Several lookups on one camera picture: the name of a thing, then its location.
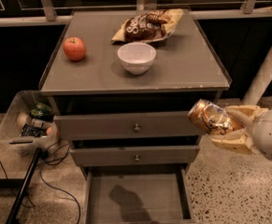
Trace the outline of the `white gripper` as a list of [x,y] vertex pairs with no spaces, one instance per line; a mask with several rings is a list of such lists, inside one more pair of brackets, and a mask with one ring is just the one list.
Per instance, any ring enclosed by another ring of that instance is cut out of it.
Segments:
[[224,110],[232,117],[240,121],[244,129],[227,134],[211,135],[211,142],[219,148],[235,153],[252,155],[256,154],[258,147],[252,140],[252,131],[256,121],[263,116],[268,109],[258,105],[229,105]]

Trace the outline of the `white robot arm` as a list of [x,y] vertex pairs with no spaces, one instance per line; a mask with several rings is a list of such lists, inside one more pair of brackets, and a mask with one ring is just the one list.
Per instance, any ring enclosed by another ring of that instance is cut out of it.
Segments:
[[244,128],[225,135],[211,135],[216,146],[241,154],[263,155],[272,161],[272,109],[258,105],[229,105],[227,113]]

